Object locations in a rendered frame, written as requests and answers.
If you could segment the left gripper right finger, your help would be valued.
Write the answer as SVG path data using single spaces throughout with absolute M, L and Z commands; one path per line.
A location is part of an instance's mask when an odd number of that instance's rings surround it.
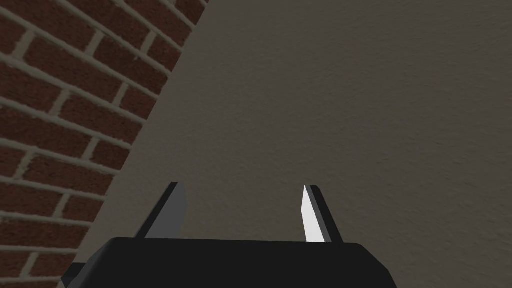
M 317 185 L 305 185 L 301 202 L 301 216 L 306 242 L 343 243 L 325 198 Z

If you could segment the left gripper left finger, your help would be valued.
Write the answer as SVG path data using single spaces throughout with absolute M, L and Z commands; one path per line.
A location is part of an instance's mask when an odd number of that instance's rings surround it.
M 135 238 L 178 239 L 186 210 L 184 184 L 171 182 L 135 234 Z

